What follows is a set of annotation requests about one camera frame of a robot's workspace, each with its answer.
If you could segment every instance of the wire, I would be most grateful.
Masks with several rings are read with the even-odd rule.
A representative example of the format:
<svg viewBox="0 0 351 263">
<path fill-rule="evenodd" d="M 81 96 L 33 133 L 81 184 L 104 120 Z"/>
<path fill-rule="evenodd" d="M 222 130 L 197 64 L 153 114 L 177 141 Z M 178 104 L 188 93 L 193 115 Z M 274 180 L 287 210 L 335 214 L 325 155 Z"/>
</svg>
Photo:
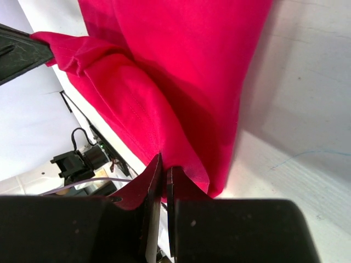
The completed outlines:
<svg viewBox="0 0 351 263">
<path fill-rule="evenodd" d="M 86 139 L 88 141 L 88 143 L 91 145 L 91 146 L 94 146 L 96 144 L 93 144 L 90 140 L 89 140 L 89 137 L 88 137 L 88 134 L 86 132 L 86 130 L 84 130 L 83 128 L 76 128 L 72 131 L 72 134 L 71 134 L 71 139 L 72 139 L 72 144 L 73 144 L 73 148 L 75 151 L 77 151 L 77 143 L 76 143 L 76 139 L 75 139 L 75 132 L 78 131 L 78 130 L 81 130 L 84 132 L 84 135 L 86 136 Z"/>
<path fill-rule="evenodd" d="M 110 178 L 110 177 L 90 178 L 90 179 L 85 179 L 85 180 L 82 180 L 79 182 L 74 182 L 73 184 L 47 191 L 45 193 L 40 194 L 40 196 L 51 195 L 52 193 L 57 193 L 59 191 L 71 188 L 71 187 L 76 186 L 76 185 L 85 184 L 86 182 L 102 181 L 102 180 L 110 180 L 110 181 L 116 181 L 116 182 L 130 182 L 131 181 L 130 179 L 119 179 L 119 178 Z"/>
</svg>

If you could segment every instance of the purple cable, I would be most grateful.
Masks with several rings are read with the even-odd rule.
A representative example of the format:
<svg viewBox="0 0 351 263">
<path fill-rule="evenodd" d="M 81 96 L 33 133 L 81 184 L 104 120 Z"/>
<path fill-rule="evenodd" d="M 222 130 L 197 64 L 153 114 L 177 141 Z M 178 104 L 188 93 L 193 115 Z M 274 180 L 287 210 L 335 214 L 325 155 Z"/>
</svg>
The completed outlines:
<svg viewBox="0 0 351 263">
<path fill-rule="evenodd" d="M 130 182 L 131 181 L 129 179 L 119 179 L 119 178 L 110 178 L 110 177 L 90 178 L 90 179 L 85 179 L 85 180 L 82 180 L 79 182 L 74 182 L 73 184 L 50 190 L 48 192 L 40 194 L 40 196 L 51 195 L 52 193 L 57 193 L 59 191 L 71 188 L 71 187 L 76 186 L 76 185 L 85 184 L 86 182 L 102 181 L 102 180 L 109 180 L 109 181 L 116 181 L 116 182 Z"/>
</svg>

